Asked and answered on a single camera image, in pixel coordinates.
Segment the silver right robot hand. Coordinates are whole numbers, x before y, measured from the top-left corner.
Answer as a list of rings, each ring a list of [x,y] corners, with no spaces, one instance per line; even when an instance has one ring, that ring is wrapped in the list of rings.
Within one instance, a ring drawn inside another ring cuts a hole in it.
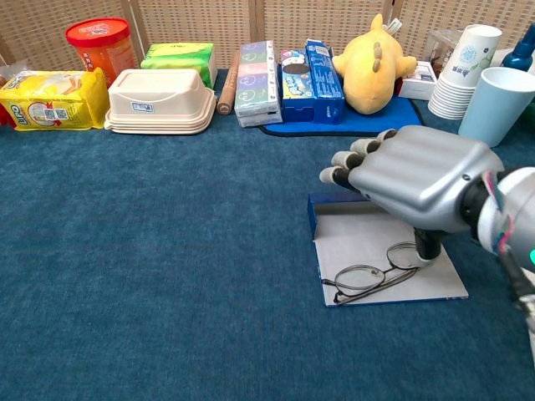
[[[338,151],[319,179],[355,191],[412,226],[422,261],[441,252],[447,233],[474,229],[488,197],[486,171],[502,171],[501,159],[479,141],[419,125],[388,131],[372,153],[355,141]]]

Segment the thin metal-framed eyeglasses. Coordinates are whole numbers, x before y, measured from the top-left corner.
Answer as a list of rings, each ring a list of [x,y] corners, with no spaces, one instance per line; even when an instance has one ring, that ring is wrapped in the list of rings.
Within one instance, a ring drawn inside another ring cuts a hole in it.
[[[335,305],[349,304],[394,287],[412,278],[426,263],[419,258],[414,242],[399,242],[386,253],[387,267],[356,264],[345,267],[322,284],[335,288]]]

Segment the small white box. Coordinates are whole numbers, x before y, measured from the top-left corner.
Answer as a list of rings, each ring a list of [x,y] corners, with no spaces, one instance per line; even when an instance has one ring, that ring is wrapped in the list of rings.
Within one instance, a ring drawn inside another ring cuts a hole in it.
[[[431,63],[418,61],[412,74],[396,81],[395,94],[406,99],[430,100],[436,84],[437,77]]]

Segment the light blue plastic cup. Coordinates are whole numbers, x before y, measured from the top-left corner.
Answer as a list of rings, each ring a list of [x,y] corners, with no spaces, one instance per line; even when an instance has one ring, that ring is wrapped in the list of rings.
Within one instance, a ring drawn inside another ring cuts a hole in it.
[[[506,67],[481,72],[458,134],[498,146],[535,99],[535,75]]]

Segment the stack of white paper cups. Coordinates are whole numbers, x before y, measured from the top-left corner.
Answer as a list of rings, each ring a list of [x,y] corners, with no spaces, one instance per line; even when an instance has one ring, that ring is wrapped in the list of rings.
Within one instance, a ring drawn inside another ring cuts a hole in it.
[[[428,103],[431,113],[443,119],[464,117],[501,36],[501,29],[489,25],[472,24],[465,28],[437,80]]]

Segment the dark blue carton box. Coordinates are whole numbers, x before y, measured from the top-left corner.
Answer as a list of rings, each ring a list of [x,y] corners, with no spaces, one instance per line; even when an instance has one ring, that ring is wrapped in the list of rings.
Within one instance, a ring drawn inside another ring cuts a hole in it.
[[[322,41],[308,39],[305,51],[313,81],[313,122],[339,124],[344,112],[344,91],[334,68],[329,48]]]

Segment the blue yellow cookie box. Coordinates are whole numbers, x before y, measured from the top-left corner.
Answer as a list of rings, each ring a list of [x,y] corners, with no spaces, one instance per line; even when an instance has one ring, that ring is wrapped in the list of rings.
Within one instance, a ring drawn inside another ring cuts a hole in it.
[[[282,114],[285,122],[311,122],[314,114],[313,82],[302,49],[281,51]]]

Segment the dark blue spray bottle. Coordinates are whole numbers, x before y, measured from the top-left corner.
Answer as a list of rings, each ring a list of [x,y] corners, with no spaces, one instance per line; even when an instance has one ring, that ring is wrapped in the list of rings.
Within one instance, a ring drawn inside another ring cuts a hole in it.
[[[518,69],[527,72],[532,66],[532,54],[535,51],[535,22],[531,23],[528,30],[520,39],[515,48],[502,60],[501,66],[510,69]]]

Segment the pastel multicolour tissue pack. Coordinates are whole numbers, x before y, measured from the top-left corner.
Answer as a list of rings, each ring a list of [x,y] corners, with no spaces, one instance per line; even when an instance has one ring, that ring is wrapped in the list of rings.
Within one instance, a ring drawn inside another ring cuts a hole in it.
[[[283,121],[272,40],[241,46],[234,111],[243,128]]]

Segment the wooden rolling pin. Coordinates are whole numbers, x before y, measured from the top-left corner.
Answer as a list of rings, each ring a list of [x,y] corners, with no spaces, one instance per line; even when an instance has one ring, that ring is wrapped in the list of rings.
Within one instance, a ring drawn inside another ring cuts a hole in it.
[[[240,60],[240,52],[236,51],[230,68],[227,71],[227,77],[222,88],[221,95],[217,101],[217,113],[228,115],[232,112],[235,93],[237,90],[237,73]]]

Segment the green tissue pack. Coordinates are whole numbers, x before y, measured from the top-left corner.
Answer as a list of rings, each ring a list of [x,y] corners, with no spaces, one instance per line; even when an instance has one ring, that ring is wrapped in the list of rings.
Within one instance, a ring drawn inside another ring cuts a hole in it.
[[[142,69],[195,69],[213,89],[217,79],[214,43],[154,43],[140,63]]]

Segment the beige plastic lunch box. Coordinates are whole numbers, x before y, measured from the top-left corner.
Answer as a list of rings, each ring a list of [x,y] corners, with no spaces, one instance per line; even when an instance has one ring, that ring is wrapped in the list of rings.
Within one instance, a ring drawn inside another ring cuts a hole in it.
[[[109,87],[104,127],[119,134],[196,135],[217,97],[194,69],[126,69]]]

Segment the woven rattan folding screen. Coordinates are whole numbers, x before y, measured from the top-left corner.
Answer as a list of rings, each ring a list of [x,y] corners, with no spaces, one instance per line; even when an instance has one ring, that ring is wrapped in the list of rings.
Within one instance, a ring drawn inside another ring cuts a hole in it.
[[[212,42],[225,68],[240,45],[263,40],[282,49],[316,38],[340,52],[377,14],[401,21],[396,37],[419,58],[430,32],[473,23],[499,28],[510,48],[535,22],[535,0],[0,0],[0,66],[81,69],[65,31],[91,18],[124,18],[138,58],[153,43]]]

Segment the orange tub with red lid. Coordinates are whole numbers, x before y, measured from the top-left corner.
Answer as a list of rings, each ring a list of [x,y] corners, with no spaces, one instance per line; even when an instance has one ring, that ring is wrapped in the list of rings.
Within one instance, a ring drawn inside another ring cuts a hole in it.
[[[137,58],[130,38],[130,26],[123,18],[93,18],[65,31],[87,71],[102,69],[109,88],[125,69],[135,69]]]

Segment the yellow biscuit pack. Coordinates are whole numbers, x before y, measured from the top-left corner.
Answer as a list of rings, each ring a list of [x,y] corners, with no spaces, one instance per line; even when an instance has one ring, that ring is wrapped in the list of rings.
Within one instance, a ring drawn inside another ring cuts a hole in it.
[[[102,129],[110,108],[106,76],[93,71],[22,71],[0,88],[17,131]]]

